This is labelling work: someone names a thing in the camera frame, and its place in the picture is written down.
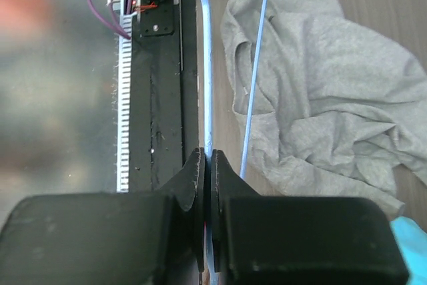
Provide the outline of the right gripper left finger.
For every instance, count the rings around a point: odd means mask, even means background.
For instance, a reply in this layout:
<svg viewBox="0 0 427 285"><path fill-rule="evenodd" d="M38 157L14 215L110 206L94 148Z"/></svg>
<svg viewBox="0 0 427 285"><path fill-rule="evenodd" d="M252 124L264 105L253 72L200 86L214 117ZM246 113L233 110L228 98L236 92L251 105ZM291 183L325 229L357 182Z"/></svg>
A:
<svg viewBox="0 0 427 285"><path fill-rule="evenodd" d="M205 154L152 192L22 199L1 229L2 284L199 284Z"/></svg>

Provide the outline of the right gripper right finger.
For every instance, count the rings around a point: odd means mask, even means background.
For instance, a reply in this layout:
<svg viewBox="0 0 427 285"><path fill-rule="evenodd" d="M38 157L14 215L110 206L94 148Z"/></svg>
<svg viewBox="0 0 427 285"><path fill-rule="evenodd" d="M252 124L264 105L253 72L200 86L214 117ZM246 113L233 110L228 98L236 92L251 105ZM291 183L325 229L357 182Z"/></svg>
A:
<svg viewBox="0 0 427 285"><path fill-rule="evenodd" d="M214 270L222 284L405 284L385 213L353 197L262 196L211 159Z"/></svg>

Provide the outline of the grey t shirt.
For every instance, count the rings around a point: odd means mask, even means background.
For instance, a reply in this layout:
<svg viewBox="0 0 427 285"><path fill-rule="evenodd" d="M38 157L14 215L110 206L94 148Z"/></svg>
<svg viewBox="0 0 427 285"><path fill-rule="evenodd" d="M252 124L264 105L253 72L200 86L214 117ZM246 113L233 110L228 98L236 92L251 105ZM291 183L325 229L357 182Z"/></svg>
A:
<svg viewBox="0 0 427 285"><path fill-rule="evenodd" d="M393 169L426 180L426 73L338 0L229 0L221 24L248 160L285 195L358 196L400 215Z"/></svg>

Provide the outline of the light blue wire hanger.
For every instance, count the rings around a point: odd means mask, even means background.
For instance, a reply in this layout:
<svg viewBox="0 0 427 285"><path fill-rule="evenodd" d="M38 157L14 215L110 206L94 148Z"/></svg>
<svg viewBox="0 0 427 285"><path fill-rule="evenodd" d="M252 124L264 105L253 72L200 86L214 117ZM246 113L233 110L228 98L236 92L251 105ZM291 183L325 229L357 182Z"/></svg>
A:
<svg viewBox="0 0 427 285"><path fill-rule="evenodd" d="M213 69L212 69L212 34L211 34L211 10L209 0L200 0L203 21L203 137L204 151L207 160L207 168L211 169L213 155ZM242 157L240 165L240 178L246 176L246 165L248 158L248 149L250 145L250 133L252 126L252 114L254 105L254 96L256 90L256 78L258 74L258 65L260 60L260 51L262 48L262 35L264 30L264 17L266 14L267 0L262 0L260 11L260 22L258 25L258 34L256 39L256 50L252 67L252 80L248 101L248 113L246 116L245 135L242 148Z"/></svg>

